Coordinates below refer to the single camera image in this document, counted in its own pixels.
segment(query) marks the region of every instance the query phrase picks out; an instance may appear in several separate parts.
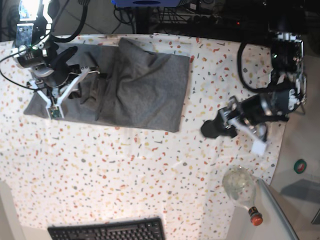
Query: floor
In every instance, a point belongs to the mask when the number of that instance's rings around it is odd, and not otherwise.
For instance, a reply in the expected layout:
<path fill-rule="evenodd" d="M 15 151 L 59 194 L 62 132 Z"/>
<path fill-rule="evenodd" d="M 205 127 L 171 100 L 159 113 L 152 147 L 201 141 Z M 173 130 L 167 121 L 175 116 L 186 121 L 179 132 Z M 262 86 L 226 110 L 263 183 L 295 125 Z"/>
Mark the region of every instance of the floor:
<path fill-rule="evenodd" d="M 66 2 L 67 0 L 60 0 L 61 6 Z M 10 0 L 7 9 L 18 3 L 19 0 Z M 82 34 L 111 33 L 118 25 L 113 11 L 114 6 L 110 0 L 92 0 L 87 25 L 83 28 Z M 77 1 L 71 0 L 57 23 L 54 34 L 71 34 L 79 24 L 76 18 L 81 17 L 81 12 L 82 8 Z M 132 29 L 122 24 L 116 33 L 130 34 Z M 320 225 L 312 225 L 311 221 L 320 209 L 320 58 L 316 57 L 308 46 L 306 54 L 309 55 L 305 63 L 308 74 L 308 100 L 305 106 L 307 114 L 291 115 L 271 188 L 299 238 L 319 240 Z M 300 175 L 293 170 L 298 159 L 304 159 L 308 164 L 306 171 Z M 297 189 L 303 191 L 303 194 L 295 194 Z"/>

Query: black keyboard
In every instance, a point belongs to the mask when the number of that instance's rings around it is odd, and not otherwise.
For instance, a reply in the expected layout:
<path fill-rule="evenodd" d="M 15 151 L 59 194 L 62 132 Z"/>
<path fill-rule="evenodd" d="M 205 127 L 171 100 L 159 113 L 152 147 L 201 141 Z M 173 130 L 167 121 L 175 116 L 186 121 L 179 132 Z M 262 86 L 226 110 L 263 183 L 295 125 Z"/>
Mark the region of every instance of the black keyboard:
<path fill-rule="evenodd" d="M 102 225 L 48 227 L 52 240 L 165 240 L 160 218 Z"/>

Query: blue box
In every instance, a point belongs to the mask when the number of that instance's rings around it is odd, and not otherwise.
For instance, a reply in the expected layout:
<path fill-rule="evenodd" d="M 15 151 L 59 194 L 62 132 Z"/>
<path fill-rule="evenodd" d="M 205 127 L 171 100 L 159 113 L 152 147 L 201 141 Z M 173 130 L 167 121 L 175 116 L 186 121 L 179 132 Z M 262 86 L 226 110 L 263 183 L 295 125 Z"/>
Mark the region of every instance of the blue box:
<path fill-rule="evenodd" d="M 190 0 L 112 0 L 118 8 L 125 7 L 177 7 Z"/>

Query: table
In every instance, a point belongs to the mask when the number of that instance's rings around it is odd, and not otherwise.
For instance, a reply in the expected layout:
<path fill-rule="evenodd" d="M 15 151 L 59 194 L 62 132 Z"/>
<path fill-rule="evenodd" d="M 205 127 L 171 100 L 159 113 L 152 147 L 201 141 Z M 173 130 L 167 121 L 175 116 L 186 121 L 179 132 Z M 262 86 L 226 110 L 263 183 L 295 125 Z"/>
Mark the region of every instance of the table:
<path fill-rule="evenodd" d="M 270 183 L 285 125 L 270 125 L 263 157 L 250 153 L 253 142 L 244 134 L 204 138 L 203 122 L 215 118 L 229 97 L 252 96 L 238 79 L 239 44 L 163 34 L 85 35 L 74 42 L 116 46 L 122 37 L 146 50 L 190 56 L 180 132 L 25 116 L 33 93 L 1 78 L 0 179 L 12 189 L 19 221 L 46 229 L 160 216 L 168 240 L 224 239 L 234 211 L 222 187 L 224 172 L 241 165 Z M 1 57 L 11 46 L 1 43 Z M 244 51 L 243 71 L 252 86 L 267 84 L 269 55 L 254 45 Z M 1 67 L 20 83 L 31 77 L 12 59 Z"/>

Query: clear plastic bottle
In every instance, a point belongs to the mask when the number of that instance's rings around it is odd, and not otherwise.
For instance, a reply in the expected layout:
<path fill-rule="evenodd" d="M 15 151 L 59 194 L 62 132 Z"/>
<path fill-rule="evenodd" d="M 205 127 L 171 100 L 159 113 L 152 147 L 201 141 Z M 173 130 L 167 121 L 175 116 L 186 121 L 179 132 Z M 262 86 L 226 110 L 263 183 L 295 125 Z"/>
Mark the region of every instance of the clear plastic bottle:
<path fill-rule="evenodd" d="M 255 207 L 256 184 L 253 176 L 243 167 L 232 166 L 224 174 L 222 185 L 236 206 L 248 210 L 252 224 L 261 225 L 263 218 Z"/>

